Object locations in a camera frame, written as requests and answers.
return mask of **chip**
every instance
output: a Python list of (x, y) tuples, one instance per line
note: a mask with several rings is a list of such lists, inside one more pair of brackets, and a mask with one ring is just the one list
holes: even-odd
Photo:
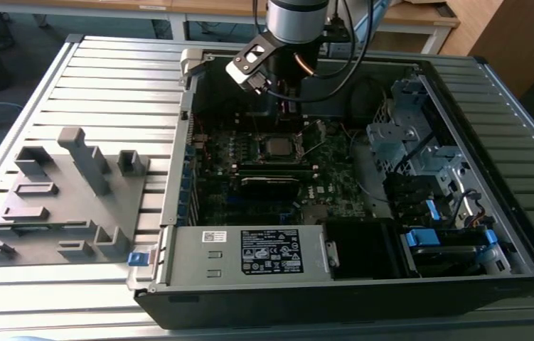
[(289, 156), (293, 153), (293, 144), (286, 137), (272, 137), (266, 143), (268, 153), (273, 156)]

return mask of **gray 3d printed holder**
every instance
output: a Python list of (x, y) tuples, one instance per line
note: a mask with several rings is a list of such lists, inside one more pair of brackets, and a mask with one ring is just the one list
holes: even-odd
[(21, 174), (0, 210), (0, 266), (126, 261), (150, 159), (103, 156), (85, 131), (65, 127), (70, 155), (23, 147)]

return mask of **power supply label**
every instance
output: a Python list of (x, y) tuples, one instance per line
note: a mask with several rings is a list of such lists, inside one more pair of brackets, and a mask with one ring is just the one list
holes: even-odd
[(298, 229), (242, 230), (241, 270), (246, 275), (301, 274)]

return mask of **slotted metal surface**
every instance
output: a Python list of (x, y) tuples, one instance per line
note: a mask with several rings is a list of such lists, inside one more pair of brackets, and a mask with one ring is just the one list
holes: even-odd
[[(135, 243), (157, 242), (182, 95), (179, 59), (189, 47), (230, 50), (241, 45), (105, 37), (66, 44), (0, 147), (0, 206), (18, 172), (13, 157), (21, 147), (46, 146), (50, 152), (63, 153), (55, 142), (59, 129), (82, 126), (87, 140), (105, 154), (137, 149), (153, 159)], [(471, 58), (373, 56), (432, 61), (534, 222), (534, 124), (488, 66)], [(157, 326), (134, 302), (127, 275), (125, 264), (0, 268), (0, 338), (273, 339), (408, 330), (417, 340), (445, 340), (451, 335), (439, 330), (455, 328), (456, 340), (475, 340), (469, 328), (484, 327), (488, 332), (479, 333), (480, 338), (495, 340), (493, 331), (503, 327), (508, 337), (534, 332), (534, 297), (497, 302), (456, 318), (171, 332)]]

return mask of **motherboard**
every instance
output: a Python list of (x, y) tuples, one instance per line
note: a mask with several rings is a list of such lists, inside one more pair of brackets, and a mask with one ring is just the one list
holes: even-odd
[(296, 133), (195, 135), (199, 224), (293, 225), (366, 216), (344, 126), (317, 119)]

